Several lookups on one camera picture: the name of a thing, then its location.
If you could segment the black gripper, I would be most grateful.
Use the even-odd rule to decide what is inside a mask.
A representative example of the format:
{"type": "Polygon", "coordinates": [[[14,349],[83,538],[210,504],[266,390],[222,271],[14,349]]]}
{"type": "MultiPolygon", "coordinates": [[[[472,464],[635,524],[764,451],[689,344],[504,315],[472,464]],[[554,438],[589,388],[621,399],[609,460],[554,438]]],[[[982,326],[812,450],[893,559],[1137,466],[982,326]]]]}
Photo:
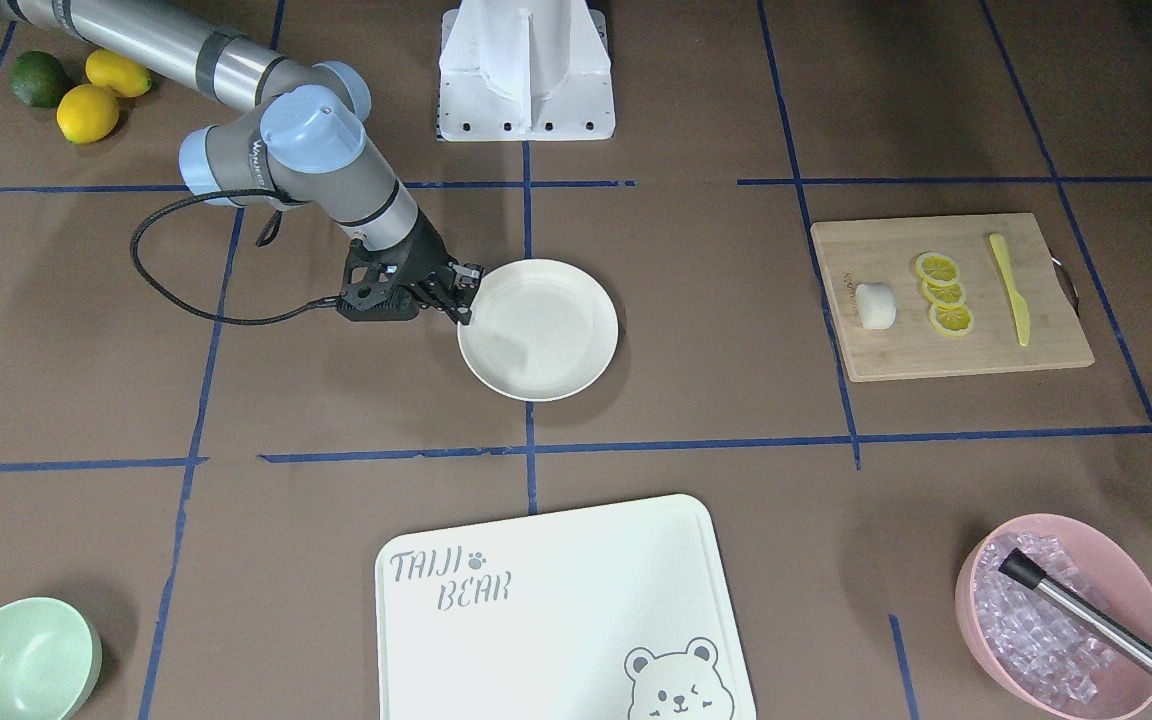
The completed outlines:
{"type": "Polygon", "coordinates": [[[338,313],[351,323],[407,323],[433,309],[454,324],[470,325],[484,266],[453,262],[425,215],[417,217],[411,232],[389,249],[372,251],[364,241],[353,240],[338,313]]]}

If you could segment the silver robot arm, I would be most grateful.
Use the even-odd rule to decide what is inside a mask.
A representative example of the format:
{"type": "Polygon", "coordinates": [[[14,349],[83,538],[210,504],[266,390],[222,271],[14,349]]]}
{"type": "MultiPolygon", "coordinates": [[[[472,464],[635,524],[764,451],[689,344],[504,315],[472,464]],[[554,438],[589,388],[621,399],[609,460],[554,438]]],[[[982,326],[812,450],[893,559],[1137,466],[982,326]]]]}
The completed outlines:
{"type": "Polygon", "coordinates": [[[340,291],[306,310],[406,323],[433,309],[471,323],[483,268],[448,253],[370,141],[371,94],[348,65],[306,67],[166,1],[0,1],[0,13],[114,51],[237,109],[237,120],[197,129],[180,145],[189,202],[320,206],[349,250],[340,291]]]}

